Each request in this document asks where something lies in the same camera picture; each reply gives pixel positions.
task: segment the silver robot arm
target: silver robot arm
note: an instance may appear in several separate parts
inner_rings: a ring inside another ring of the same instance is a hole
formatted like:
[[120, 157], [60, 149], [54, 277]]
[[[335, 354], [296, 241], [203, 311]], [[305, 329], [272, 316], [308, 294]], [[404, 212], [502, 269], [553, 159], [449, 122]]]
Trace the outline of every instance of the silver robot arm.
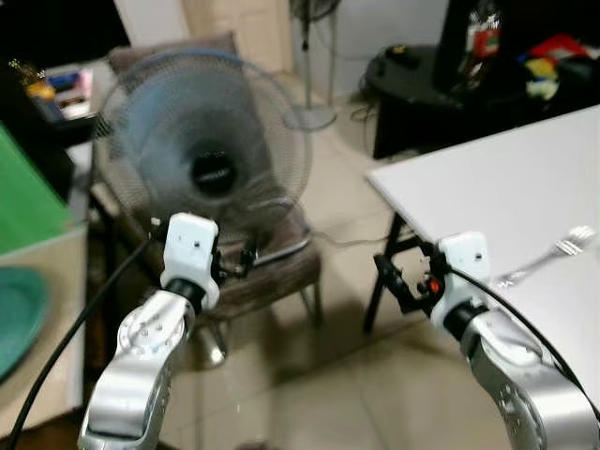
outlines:
[[218, 228], [212, 220], [174, 215], [165, 243], [164, 291], [156, 291], [119, 327], [117, 349], [97, 381], [78, 446], [85, 450], [153, 450], [169, 401], [171, 359], [212, 308], [211, 278]]
[[503, 310], [474, 317], [460, 339], [516, 450], [593, 450], [598, 422], [583, 392], [545, 361], [539, 344]]
[[472, 374], [493, 398], [515, 450], [600, 448], [599, 426], [585, 394], [554, 365], [549, 349], [495, 301], [448, 265], [486, 284], [486, 238], [464, 232], [424, 243], [431, 272], [414, 298], [401, 272], [383, 255], [375, 257], [380, 277], [400, 309], [422, 309], [433, 325], [459, 343]]

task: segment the silver fork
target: silver fork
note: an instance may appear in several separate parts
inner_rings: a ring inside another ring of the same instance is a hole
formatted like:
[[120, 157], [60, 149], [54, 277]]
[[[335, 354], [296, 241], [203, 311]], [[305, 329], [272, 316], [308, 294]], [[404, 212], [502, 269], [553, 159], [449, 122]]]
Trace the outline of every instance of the silver fork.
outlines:
[[595, 231], [586, 225], [575, 227], [564, 238], [556, 241], [550, 251], [540, 258], [525, 264], [517, 270], [508, 272], [497, 278], [499, 288], [510, 288], [519, 284], [524, 278], [535, 272], [540, 267], [562, 256], [576, 256], [583, 253], [592, 242]]

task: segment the black cable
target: black cable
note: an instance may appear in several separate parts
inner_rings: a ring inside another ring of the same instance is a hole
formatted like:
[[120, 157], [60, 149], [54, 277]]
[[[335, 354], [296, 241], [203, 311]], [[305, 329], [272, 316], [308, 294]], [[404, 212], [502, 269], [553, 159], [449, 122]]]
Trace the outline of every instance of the black cable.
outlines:
[[590, 398], [586, 394], [577, 375], [575, 374], [573, 369], [571, 369], [571, 367], [568, 365], [568, 363], [564, 360], [564, 358], [561, 356], [559, 351], [556, 350], [556, 348], [546, 339], [546, 337], [542, 334], [542, 332], [539, 331], [531, 322], [529, 322], [520, 312], [518, 312], [518, 310], [515, 307], [513, 307], [510, 303], [508, 303], [498, 293], [492, 291], [484, 283], [471, 277], [470, 275], [466, 274], [465, 272], [462, 272], [461, 270], [455, 269], [452, 266], [448, 266], [448, 270], [451, 274], [455, 274], [455, 275], [465, 279], [466, 281], [471, 283], [473, 286], [475, 286], [477, 289], [479, 289], [479, 290], [483, 291], [484, 293], [486, 293], [487, 295], [489, 295], [491, 298], [493, 298], [498, 303], [500, 303], [500, 305], [502, 305], [503, 308], [508, 310], [508, 312], [510, 312], [512, 315], [514, 315], [517, 318], [517, 320], [519, 320], [523, 325], [525, 325], [533, 333], [533, 335], [542, 343], [542, 345], [548, 349], [548, 351], [554, 358], [555, 362], [558, 363], [559, 369], [562, 371], [562, 374], [566, 377], [566, 379], [569, 380], [572, 384], [574, 384], [583, 393], [583, 395], [586, 397], [586, 399], [588, 399], [588, 402], [590, 403], [590, 406], [592, 407], [593, 414], [596, 416], [596, 420], [598, 422], [600, 422], [600, 412], [597, 410], [597, 408], [595, 407], [593, 402], [590, 400]]
[[117, 279], [119, 279], [123, 275], [123, 273], [135, 262], [135, 260], [137, 260], [140, 257], [140, 255], [142, 255], [142, 253], [150, 246], [150, 244], [152, 242], [153, 242], [153, 238], [149, 237], [146, 241], [139, 244], [138, 247], [133, 251], [133, 253], [131, 253], [121, 263], [121, 265], [119, 265], [119, 267], [112, 273], [112, 275], [109, 277], [109, 279], [106, 280], [106, 282], [100, 288], [100, 290], [97, 292], [97, 294], [94, 296], [94, 298], [82, 310], [82, 312], [77, 317], [75, 322], [68, 329], [65, 336], [58, 343], [58, 345], [56, 346], [56, 349], [51, 354], [50, 358], [48, 358], [48, 361], [46, 361], [46, 364], [44, 365], [43, 369], [39, 372], [39, 375], [37, 375], [36, 381], [34, 382], [33, 386], [31, 386], [31, 389], [29, 390], [29, 394], [27, 395], [27, 398], [25, 399], [25, 402], [22, 405], [21, 410], [19, 411], [17, 420], [15, 421], [15, 424], [12, 427], [12, 430], [10, 431], [10, 436], [8, 437], [8, 442], [7, 442], [7, 447], [6, 447], [7, 450], [15, 450], [15, 447], [17, 446], [17, 441], [19, 440], [19, 436], [21, 435], [21, 432], [23, 431], [23, 425], [25, 424], [25, 419], [27, 418], [27, 414], [29, 414], [31, 407], [33, 406], [34, 401], [36, 400], [36, 397], [38, 396], [39, 389], [41, 388], [42, 384], [48, 377], [48, 374], [52, 370], [54, 364], [56, 364], [56, 361], [60, 357], [61, 353], [65, 350], [65, 348], [67, 347], [69, 342], [73, 339], [73, 337], [77, 333], [77, 330], [79, 330], [80, 326], [82, 326], [82, 324], [96, 310], [96, 307], [100, 304], [100, 302], [103, 300], [103, 298], [106, 295], [106, 293], [108, 292], [108, 290], [113, 286], [113, 284], [117, 281]]

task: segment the fan grille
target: fan grille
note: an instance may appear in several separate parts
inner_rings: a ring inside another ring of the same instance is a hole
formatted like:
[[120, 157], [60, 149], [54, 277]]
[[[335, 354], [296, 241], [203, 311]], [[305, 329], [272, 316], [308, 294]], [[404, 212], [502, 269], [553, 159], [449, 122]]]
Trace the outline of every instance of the fan grille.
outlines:
[[291, 108], [272, 77], [232, 55], [165, 52], [107, 98], [101, 174], [146, 229], [188, 211], [214, 219], [221, 242], [268, 231], [308, 179], [308, 136], [289, 127]]

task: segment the brown chair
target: brown chair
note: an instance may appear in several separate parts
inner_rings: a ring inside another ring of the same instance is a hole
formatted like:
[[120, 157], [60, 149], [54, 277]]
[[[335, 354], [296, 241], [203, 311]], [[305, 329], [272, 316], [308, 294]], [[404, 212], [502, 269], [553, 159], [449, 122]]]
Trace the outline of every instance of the brown chair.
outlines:
[[[236, 54], [232, 33], [226, 33], [209, 39], [195, 39], [186, 42], [176, 42], [156, 47], [132, 49], [118, 48], [109, 54], [109, 64], [118, 75], [123, 70], [131, 67], [137, 61], [166, 49], [185, 48], [189, 46], [219, 49]], [[108, 167], [99, 167], [102, 179], [108, 181], [118, 177], [111, 173]], [[114, 238], [133, 249], [145, 237], [140, 223], [134, 219], [135, 208], [143, 205], [131, 205], [131, 200], [122, 202], [121, 194], [114, 189], [93, 189], [96, 207], [104, 216], [105, 222], [115, 230]], [[127, 208], [116, 205], [126, 204]], [[204, 344], [209, 342], [209, 353], [212, 363], [217, 364], [225, 359], [227, 348], [225, 339], [220, 331], [221, 323], [229, 323], [231, 319], [247, 314], [259, 308], [268, 307], [271, 303], [293, 293], [300, 293], [307, 309], [307, 314], [313, 325], [319, 325], [322, 320], [322, 304], [320, 293], [321, 257], [315, 244], [311, 242], [310, 229], [306, 224], [302, 212], [294, 208], [271, 231], [270, 238], [259, 248], [259, 258], [254, 267], [249, 270], [244, 278], [229, 277], [220, 286], [220, 298], [217, 306], [208, 314], [203, 314], [198, 319], [198, 326], [203, 328]], [[239, 258], [239, 247], [220, 248], [223, 259]], [[162, 249], [151, 249], [144, 261], [142, 268], [153, 280], [158, 280], [158, 275], [163, 269]], [[218, 346], [220, 352], [214, 352]]]

